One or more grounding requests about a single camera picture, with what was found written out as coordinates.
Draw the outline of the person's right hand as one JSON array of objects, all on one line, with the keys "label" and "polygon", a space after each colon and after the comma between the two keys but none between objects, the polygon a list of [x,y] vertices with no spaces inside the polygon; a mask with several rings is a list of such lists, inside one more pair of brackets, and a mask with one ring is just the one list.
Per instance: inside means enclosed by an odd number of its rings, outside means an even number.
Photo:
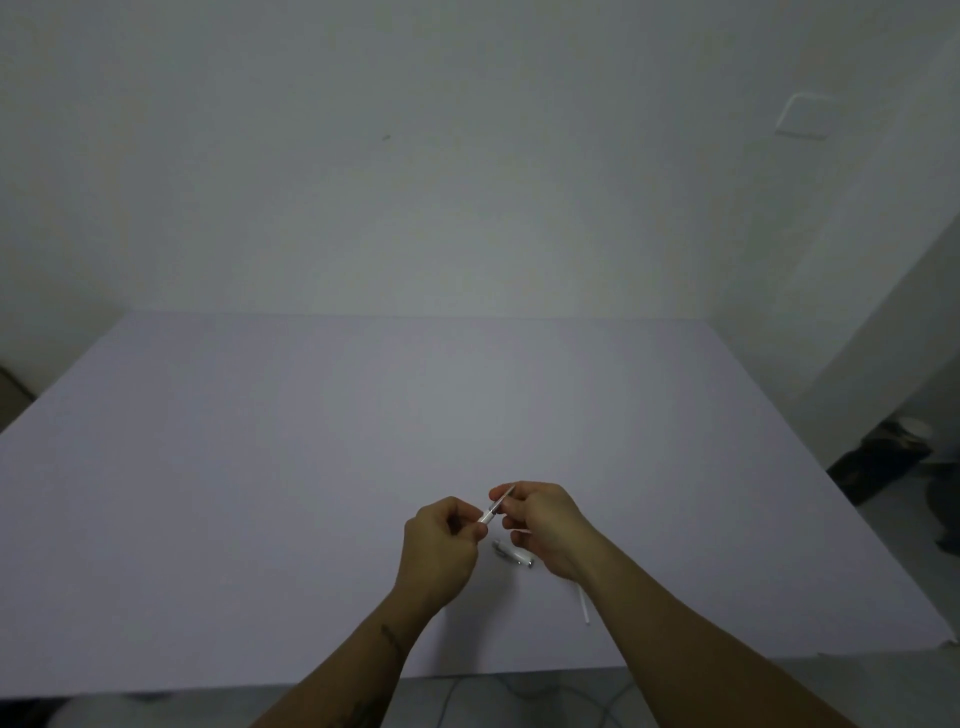
[{"label": "person's right hand", "polygon": [[512,543],[532,552],[557,577],[585,586],[592,558],[603,537],[562,486],[541,481],[515,481],[492,488],[496,499],[515,483],[512,496],[498,511]]}]

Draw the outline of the white pen barrel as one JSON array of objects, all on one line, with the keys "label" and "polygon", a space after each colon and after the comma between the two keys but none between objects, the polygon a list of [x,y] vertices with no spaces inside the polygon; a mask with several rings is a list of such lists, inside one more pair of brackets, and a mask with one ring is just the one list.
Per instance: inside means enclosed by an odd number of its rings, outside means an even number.
[{"label": "white pen barrel", "polygon": [[498,515],[501,504],[506,498],[510,497],[515,488],[516,483],[511,483],[509,487],[500,495],[500,497],[494,500],[493,503],[486,509],[484,514],[477,520],[477,523],[488,525],[493,518]]}]

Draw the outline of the dark bag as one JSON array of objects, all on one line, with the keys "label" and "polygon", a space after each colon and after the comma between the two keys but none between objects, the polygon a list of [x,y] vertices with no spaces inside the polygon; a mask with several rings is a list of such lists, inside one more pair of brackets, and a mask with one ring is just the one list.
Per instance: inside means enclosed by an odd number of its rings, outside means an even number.
[{"label": "dark bag", "polygon": [[853,506],[859,506],[929,457],[932,440],[932,427],[918,418],[887,418],[826,474]]}]

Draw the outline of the person's left forearm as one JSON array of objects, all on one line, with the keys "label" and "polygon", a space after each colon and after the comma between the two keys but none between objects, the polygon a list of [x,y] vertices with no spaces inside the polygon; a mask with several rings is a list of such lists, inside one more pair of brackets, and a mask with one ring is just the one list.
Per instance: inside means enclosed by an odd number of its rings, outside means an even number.
[{"label": "person's left forearm", "polygon": [[249,728],[380,728],[411,650],[450,601],[423,585],[393,588]]}]

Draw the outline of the person's right forearm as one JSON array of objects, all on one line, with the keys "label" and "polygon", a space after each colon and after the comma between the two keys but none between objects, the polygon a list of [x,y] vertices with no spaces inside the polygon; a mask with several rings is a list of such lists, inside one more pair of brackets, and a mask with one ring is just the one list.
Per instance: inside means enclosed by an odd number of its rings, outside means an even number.
[{"label": "person's right forearm", "polygon": [[658,728],[858,728],[605,537],[589,534],[570,563]]}]

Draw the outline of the person's left hand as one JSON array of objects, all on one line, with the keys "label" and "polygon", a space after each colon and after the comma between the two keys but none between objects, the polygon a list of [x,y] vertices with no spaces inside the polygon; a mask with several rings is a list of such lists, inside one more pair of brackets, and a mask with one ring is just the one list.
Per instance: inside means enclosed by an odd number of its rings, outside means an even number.
[{"label": "person's left hand", "polygon": [[473,523],[482,515],[473,504],[447,496],[406,521],[393,591],[424,618],[434,617],[461,593],[477,563],[481,541],[453,537],[450,521]]}]

